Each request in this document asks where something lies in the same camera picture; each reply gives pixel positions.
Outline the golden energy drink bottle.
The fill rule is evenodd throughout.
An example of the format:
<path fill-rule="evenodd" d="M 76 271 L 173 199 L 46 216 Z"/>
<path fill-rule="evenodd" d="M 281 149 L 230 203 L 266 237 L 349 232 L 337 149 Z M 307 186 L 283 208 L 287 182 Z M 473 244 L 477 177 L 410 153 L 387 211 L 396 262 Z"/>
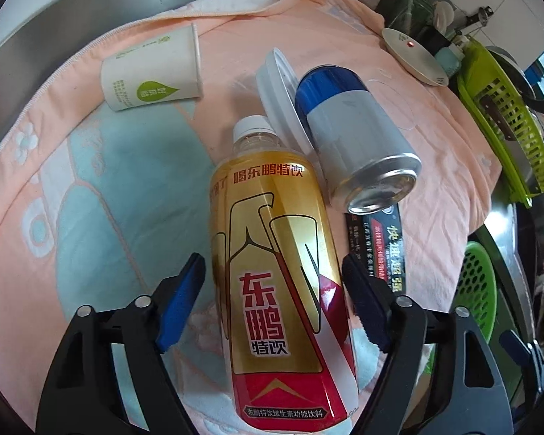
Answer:
<path fill-rule="evenodd" d="M 268 120 L 236 123 L 210 183 L 223 351 L 238 416 L 273 432 L 320 432 L 359 406 L 337 253 L 315 170 Z"/>

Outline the silver blue drink can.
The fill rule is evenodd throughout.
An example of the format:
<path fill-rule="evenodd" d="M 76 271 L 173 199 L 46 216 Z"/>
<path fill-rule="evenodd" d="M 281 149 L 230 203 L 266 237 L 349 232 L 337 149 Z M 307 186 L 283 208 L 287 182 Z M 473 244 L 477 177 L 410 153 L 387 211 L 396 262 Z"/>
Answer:
<path fill-rule="evenodd" d="M 421 158 L 352 70 L 310 70 L 298 83 L 294 108 L 318 155 L 333 208 L 373 214 L 417 184 Z"/>

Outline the white plastic lid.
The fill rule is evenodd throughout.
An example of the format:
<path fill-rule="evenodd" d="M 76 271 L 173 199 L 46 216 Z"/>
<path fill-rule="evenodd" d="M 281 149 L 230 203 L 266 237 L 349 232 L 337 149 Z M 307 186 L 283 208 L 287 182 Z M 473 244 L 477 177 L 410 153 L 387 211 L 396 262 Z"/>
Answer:
<path fill-rule="evenodd" d="M 259 98 L 272 129 L 285 146 L 318 166 L 318 156 L 294 106 L 298 78 L 285 55 L 278 48 L 272 49 L 256 71 L 255 78 Z"/>

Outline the kitchen cleaver knife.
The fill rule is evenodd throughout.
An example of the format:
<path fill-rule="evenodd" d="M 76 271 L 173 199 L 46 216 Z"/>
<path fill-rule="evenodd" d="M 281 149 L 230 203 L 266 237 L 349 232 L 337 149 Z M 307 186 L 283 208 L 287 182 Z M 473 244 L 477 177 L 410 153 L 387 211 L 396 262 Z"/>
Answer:
<path fill-rule="evenodd" d="M 507 141 L 515 141 L 516 136 L 513 130 L 511 129 L 503 115 L 500 113 L 499 109 L 497 108 L 491 97 L 489 95 L 484 95 L 479 100 L 479 104 L 481 104 L 482 108 L 485 110 L 486 115 L 489 116 L 492 122 L 495 123 L 499 130 L 502 131 L 504 138 Z"/>

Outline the green plastic waste basket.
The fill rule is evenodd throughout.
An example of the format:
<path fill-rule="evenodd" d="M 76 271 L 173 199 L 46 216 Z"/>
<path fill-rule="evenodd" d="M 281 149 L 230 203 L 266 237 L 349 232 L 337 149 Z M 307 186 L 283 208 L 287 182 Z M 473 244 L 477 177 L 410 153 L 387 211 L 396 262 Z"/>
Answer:
<path fill-rule="evenodd" d="M 452 307 L 466 307 L 478 324 L 486 342 L 494 328 L 497 310 L 497 288 L 489 254 L 477 241 L 466 245 Z"/>

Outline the black sachet packet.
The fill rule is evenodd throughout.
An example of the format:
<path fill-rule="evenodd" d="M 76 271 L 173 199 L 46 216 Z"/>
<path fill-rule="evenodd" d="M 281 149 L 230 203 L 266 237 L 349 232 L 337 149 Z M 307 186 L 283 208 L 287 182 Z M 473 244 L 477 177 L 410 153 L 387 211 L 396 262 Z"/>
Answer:
<path fill-rule="evenodd" d="M 346 214 L 349 252 L 394 293 L 406 292 L 405 245 L 399 205 L 368 215 Z"/>

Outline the pink towel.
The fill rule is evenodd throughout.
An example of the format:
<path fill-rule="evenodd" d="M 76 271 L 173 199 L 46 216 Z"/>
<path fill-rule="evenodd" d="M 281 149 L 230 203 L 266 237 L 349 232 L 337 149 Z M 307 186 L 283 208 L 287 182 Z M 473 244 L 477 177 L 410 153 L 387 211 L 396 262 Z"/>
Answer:
<path fill-rule="evenodd" d="M 110 109 L 103 61 L 187 25 L 203 97 Z M 255 72 L 273 49 L 298 73 L 353 70 L 401 127 L 423 163 L 400 205 L 407 291 L 450 307 L 501 167 L 459 98 L 385 50 L 383 26 L 359 0 L 195 0 L 110 30 L 38 89 L 0 143 L 0 391 L 26 425 L 80 305 L 124 307 L 192 252 L 209 255 L 210 177 L 236 121 L 262 112 Z"/>

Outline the black frying pan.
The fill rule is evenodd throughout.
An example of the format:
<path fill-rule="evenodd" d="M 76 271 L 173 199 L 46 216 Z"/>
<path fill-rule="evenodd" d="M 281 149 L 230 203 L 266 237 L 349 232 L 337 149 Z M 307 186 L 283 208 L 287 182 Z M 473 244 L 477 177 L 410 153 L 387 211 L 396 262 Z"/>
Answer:
<path fill-rule="evenodd" d="M 532 86 L 520 67 L 498 47 L 487 46 L 486 49 L 516 87 L 524 103 L 533 111 L 544 114 L 544 99 L 535 97 Z"/>

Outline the green dish rack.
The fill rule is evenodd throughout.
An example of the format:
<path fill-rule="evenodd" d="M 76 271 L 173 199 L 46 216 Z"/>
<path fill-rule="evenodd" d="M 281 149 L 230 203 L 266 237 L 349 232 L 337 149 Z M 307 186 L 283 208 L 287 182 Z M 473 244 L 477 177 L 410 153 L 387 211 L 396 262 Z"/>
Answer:
<path fill-rule="evenodd" d="M 502 165 L 510 200 L 531 207 L 532 199 L 544 194 L 544 131 L 485 46 L 468 38 L 463 50 L 465 57 L 456 76 L 460 98 Z M 507 141 L 486 115 L 479 104 L 484 95 L 494 101 L 515 141 Z"/>

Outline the teal soap bottle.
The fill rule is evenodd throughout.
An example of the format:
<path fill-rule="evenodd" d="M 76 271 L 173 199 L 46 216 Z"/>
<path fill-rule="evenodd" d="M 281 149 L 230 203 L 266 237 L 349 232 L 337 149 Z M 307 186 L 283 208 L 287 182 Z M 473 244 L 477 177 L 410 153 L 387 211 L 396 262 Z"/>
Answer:
<path fill-rule="evenodd" d="M 464 57 L 464 53 L 455 44 L 442 47 L 434 56 L 449 78 L 459 72 Z"/>

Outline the white ceramic plate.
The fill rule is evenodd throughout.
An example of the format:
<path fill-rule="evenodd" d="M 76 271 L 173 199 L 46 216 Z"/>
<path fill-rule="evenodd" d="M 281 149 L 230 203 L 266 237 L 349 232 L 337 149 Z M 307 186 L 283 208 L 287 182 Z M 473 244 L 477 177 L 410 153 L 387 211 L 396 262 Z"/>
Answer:
<path fill-rule="evenodd" d="M 447 87 L 448 76 L 437 60 L 417 40 L 396 29 L 383 29 L 388 52 L 414 78 L 431 87 Z"/>

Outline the white paper cup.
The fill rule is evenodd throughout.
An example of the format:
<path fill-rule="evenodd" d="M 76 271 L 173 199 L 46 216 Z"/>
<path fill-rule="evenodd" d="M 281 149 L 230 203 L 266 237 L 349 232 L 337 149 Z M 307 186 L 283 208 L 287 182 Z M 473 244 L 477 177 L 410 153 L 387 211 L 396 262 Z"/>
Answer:
<path fill-rule="evenodd" d="M 202 97 L 196 26 L 174 29 L 106 58 L 100 81 L 115 111 Z"/>

